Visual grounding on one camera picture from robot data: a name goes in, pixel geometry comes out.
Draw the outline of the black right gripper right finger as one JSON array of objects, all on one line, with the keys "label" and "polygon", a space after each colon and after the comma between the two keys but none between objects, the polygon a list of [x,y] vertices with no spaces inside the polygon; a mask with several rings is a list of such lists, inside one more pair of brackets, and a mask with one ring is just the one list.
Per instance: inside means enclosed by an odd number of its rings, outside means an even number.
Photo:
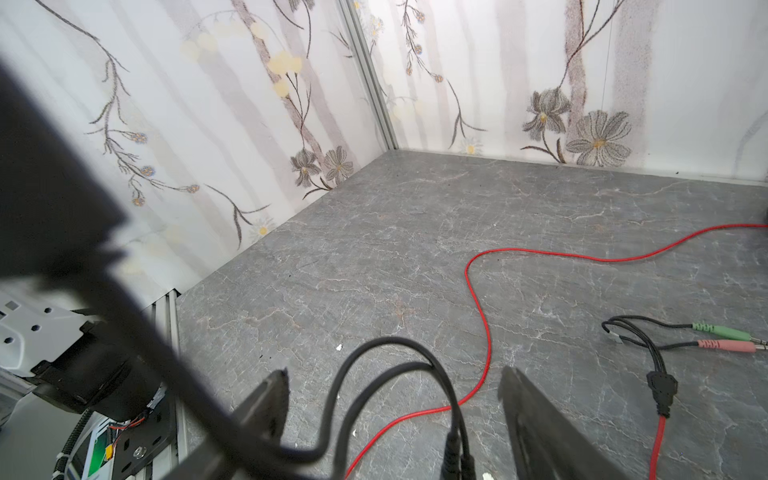
[{"label": "black right gripper right finger", "polygon": [[519,369],[506,366],[497,390],[520,479],[625,479]]}]

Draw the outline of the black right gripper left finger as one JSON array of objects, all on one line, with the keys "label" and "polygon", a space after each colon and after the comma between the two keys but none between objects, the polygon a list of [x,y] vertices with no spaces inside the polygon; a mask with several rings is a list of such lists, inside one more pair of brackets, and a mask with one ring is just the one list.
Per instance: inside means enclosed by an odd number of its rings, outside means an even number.
[{"label": "black right gripper left finger", "polygon": [[[289,408],[289,375],[286,369],[271,372],[258,387],[237,407],[231,418],[237,426],[255,436],[259,442],[243,446],[249,459],[259,462],[266,478],[289,471],[280,467],[280,460],[270,450],[279,447]],[[245,467],[227,456],[225,451],[211,439],[206,439],[186,457],[166,479],[233,479]]]}]

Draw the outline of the black headphones with blue band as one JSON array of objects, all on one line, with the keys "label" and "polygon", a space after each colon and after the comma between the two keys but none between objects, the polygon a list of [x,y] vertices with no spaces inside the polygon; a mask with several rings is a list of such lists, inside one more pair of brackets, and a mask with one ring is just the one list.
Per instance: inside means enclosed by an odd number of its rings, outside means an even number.
[{"label": "black headphones with blue band", "polygon": [[125,220],[7,67],[1,69],[1,276],[72,285],[105,276]]}]

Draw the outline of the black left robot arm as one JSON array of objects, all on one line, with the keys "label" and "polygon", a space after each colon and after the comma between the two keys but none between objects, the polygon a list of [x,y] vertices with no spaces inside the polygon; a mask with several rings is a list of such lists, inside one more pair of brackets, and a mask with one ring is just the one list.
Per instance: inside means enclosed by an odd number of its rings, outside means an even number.
[{"label": "black left robot arm", "polygon": [[118,421],[142,413],[161,381],[98,317],[1,291],[1,371],[70,413]]}]

